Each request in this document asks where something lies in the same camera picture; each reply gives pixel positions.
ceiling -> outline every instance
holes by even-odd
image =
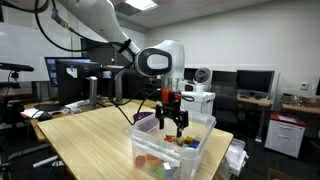
[[[111,0],[114,6],[125,0]],[[153,0],[159,6],[131,16],[116,12],[117,17],[142,28],[154,28],[271,0]]]

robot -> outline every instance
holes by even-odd
[[[44,11],[49,0],[0,0],[3,5],[14,6],[26,12]],[[77,17],[82,23],[91,28],[97,34],[109,42],[124,44],[130,48],[134,57],[123,51],[122,54],[133,64],[136,72],[145,77],[156,75],[162,76],[161,98],[156,107],[156,117],[159,119],[160,129],[164,128],[164,119],[170,118],[177,125],[177,137],[181,137],[182,131],[188,126],[188,111],[181,111],[181,99],[178,84],[184,78],[184,48],[180,42],[165,40],[159,45],[141,50],[121,30],[115,15],[115,10],[109,0],[58,0],[70,13]],[[52,19],[62,27],[74,31],[67,22],[59,17],[53,5]]]

white drawer cabinet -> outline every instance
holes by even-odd
[[[305,123],[299,119],[272,113],[265,147],[298,157]]]

cardboard box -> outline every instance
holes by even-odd
[[[278,170],[269,169],[268,180],[296,180],[296,179]]]

black chair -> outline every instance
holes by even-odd
[[[216,118],[216,128],[233,132],[238,125],[237,83],[212,82],[215,93],[212,115]]]

